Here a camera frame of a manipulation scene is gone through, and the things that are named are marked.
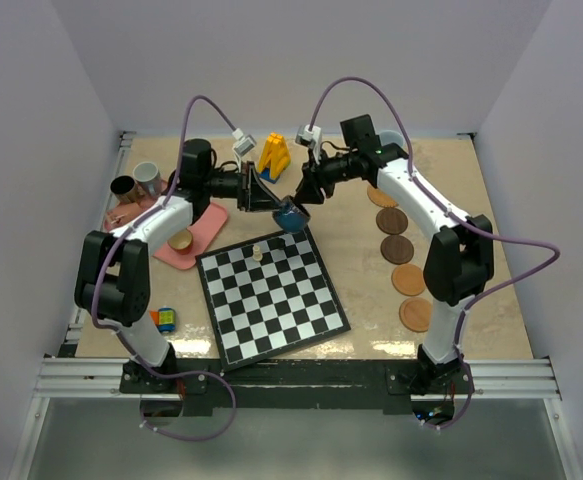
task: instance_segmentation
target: white wall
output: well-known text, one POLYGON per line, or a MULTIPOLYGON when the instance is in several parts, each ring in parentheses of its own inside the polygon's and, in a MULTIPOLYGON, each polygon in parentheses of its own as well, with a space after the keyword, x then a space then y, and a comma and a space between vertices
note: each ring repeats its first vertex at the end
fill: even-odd
MULTIPOLYGON (((553 0, 476 140, 500 230, 563 250, 517 292, 534 353, 554 362, 583 461, 583 0, 553 0)), ((544 258, 506 252, 515 273, 544 258)))
MULTIPOLYGON (((206 93, 243 128, 295 132, 343 75, 377 81, 419 133, 475 131, 550 0, 52 0, 117 126, 179 128, 206 93)), ((343 87, 320 124, 372 111, 343 87)), ((225 132, 206 109, 192 128, 225 132)))
POLYGON ((0 478, 69 318, 115 132, 47 0, 0 0, 0 478))

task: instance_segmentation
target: tabletop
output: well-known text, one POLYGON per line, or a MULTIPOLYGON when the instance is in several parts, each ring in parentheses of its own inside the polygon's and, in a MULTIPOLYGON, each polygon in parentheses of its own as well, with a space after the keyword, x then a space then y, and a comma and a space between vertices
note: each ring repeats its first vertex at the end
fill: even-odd
MULTIPOLYGON (((338 137, 328 138, 342 144, 338 137)), ((287 138, 291 165, 279 181, 270 185, 280 198, 293 194, 301 179, 300 167, 307 160, 306 149, 287 138)), ((210 138, 218 162, 232 160, 230 137, 210 138)), ((257 164, 264 146, 258 139, 252 160, 257 164)), ((468 138, 414 139, 415 165, 451 202, 471 215, 484 214, 495 219, 482 179, 478 159, 468 138)), ((152 161, 167 179, 175 168, 178 138, 136 137, 123 171, 131 174, 140 162, 152 161)), ((336 186, 333 197, 324 205, 310 205, 309 227, 342 306, 351 331, 328 341, 281 355, 297 359, 385 359, 413 358, 424 340, 422 333, 407 330, 398 310, 408 297, 391 283, 395 265, 380 253, 386 237, 376 225, 379 207, 367 197, 367 183, 353 180, 336 186)), ((232 245, 279 231, 270 213, 245 213, 237 210, 235 200, 214 199, 225 207, 229 219, 208 250, 232 245)), ((404 235, 415 247, 411 263, 424 267, 428 242, 413 221, 404 235)), ((504 251, 494 245, 495 277, 490 285, 510 278, 504 251)), ((166 335, 179 357, 217 358, 218 350, 209 320, 197 268, 180 271, 151 258, 150 309, 169 306, 177 314, 177 329, 166 335)), ((431 299, 428 291, 422 294, 431 299)), ((469 359, 528 359, 531 349, 519 304, 512 287, 479 302, 471 311, 463 347, 469 359)), ((115 336, 96 330, 86 322, 78 344, 79 357, 126 357, 115 336)))

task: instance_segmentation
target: light brown coaster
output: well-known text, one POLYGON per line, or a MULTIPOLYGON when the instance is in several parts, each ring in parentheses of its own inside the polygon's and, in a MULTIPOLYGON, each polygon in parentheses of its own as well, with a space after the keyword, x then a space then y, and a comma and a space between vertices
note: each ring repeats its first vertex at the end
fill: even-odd
POLYGON ((400 305, 400 320, 412 332, 426 332, 429 330, 432 310, 431 302, 424 298, 407 298, 400 305))
POLYGON ((381 192, 377 188, 373 188, 371 185, 367 187, 367 195, 369 200, 375 203, 378 207, 397 207, 398 203, 393 200, 386 193, 381 192))
POLYGON ((411 261, 415 250, 408 238, 402 235, 389 235, 382 240, 380 252, 388 262, 402 265, 411 261))
POLYGON ((378 228, 389 235, 399 235, 409 226, 409 219, 402 210, 383 208, 375 217, 378 228))
POLYGON ((391 282, 398 292, 409 297, 420 295, 426 288, 422 269, 411 263, 395 267, 391 282))

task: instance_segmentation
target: black and white checkered pattern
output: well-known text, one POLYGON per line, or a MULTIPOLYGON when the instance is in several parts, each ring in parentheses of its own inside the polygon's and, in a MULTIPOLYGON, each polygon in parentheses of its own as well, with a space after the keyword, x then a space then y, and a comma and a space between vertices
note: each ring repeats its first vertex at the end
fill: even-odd
POLYGON ((200 255, 198 269, 225 370, 350 329, 308 228, 200 255))

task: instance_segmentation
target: chessboard border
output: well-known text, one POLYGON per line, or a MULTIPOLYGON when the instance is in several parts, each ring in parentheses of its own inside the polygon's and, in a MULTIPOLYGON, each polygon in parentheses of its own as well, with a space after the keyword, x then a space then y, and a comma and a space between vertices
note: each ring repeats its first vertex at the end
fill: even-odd
POLYGON ((337 312, 340 314, 340 318, 342 318, 342 326, 338 327, 338 328, 334 328, 333 330, 327 330, 326 332, 319 333, 313 337, 305 338, 304 340, 300 340, 299 342, 296 342, 293 344, 292 349, 285 350, 285 348, 288 347, 288 345, 285 345, 283 347, 278 347, 276 349, 269 350, 266 353, 261 353, 259 355, 255 355, 253 357, 239 360, 235 363, 228 363, 228 361, 227 361, 227 353, 226 353, 226 350, 224 349, 224 343, 222 342, 222 335, 220 333, 220 324, 218 322, 217 317, 215 316, 215 310, 213 309, 213 303, 211 302, 211 294, 209 293, 209 289, 207 287, 208 282, 207 282, 207 284, 204 283, 204 281, 206 281, 206 275, 204 273, 204 269, 202 268, 202 259, 204 259, 206 257, 212 257, 215 255, 219 255, 220 253, 229 252, 229 251, 235 250, 237 248, 242 248, 242 247, 245 247, 247 245, 251 245, 251 244, 256 243, 256 242, 261 242, 263 240, 269 240, 271 238, 279 237, 279 236, 286 235, 286 234, 289 234, 289 235, 293 235, 293 234, 285 232, 284 230, 280 230, 278 232, 269 233, 267 235, 262 235, 261 237, 251 238, 251 239, 245 240, 243 242, 234 243, 233 245, 228 245, 226 247, 218 248, 217 250, 211 250, 209 252, 204 252, 204 253, 201 253, 200 255, 196 255, 195 259, 196 259, 196 266, 197 266, 198 274, 199 274, 198 277, 200 278, 200 284, 202 286, 202 291, 204 292, 204 300, 207 304, 207 311, 209 312, 209 321, 211 322, 211 328, 213 329, 215 343, 218 347, 220 362, 222 363, 222 368, 224 369, 225 372, 229 372, 231 370, 235 370, 237 368, 244 367, 246 365, 252 365, 252 364, 258 363, 262 360, 269 360, 277 355, 282 355, 282 354, 290 352, 290 351, 295 351, 295 350, 302 348, 304 346, 307 346, 307 345, 317 344, 318 342, 320 342, 326 338, 331 338, 331 337, 334 337, 340 333, 348 332, 349 330, 351 330, 351 325, 349 324, 349 319, 347 318, 346 313, 344 312, 344 308, 342 307, 342 304, 340 303, 340 298, 338 297, 338 292, 335 289, 333 282, 331 281, 331 277, 329 276, 329 271, 327 270, 327 267, 324 264, 324 261, 322 260, 322 254, 320 253, 318 245, 315 243, 315 240, 313 239, 313 235, 311 234, 311 230, 309 230, 309 227, 304 228, 304 233, 307 236, 307 240, 311 244, 312 251, 316 254, 315 258, 318 262, 318 265, 320 266, 320 270, 322 272, 322 275, 324 277, 325 282, 327 283, 327 287, 329 288, 329 291, 331 292, 331 295, 333 297, 333 303, 335 304, 335 308, 336 308, 337 312))

